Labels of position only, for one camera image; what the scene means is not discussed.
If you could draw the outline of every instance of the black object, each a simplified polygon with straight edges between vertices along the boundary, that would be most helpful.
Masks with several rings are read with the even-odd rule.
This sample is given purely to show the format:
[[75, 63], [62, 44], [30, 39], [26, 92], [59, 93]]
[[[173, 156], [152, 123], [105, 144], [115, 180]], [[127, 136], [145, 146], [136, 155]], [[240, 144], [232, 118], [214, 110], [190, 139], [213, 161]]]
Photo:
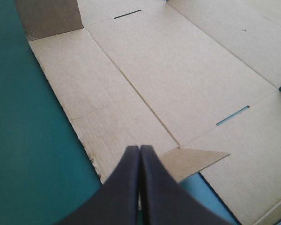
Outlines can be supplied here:
[[139, 191], [147, 225], [229, 225], [191, 198], [148, 145], [127, 147], [101, 189], [58, 224], [135, 225]]
[[59, 225], [134, 225], [138, 209], [140, 150], [126, 148], [102, 187]]
[[169, 175], [152, 146], [141, 146], [140, 196], [148, 225], [228, 225], [190, 197]]

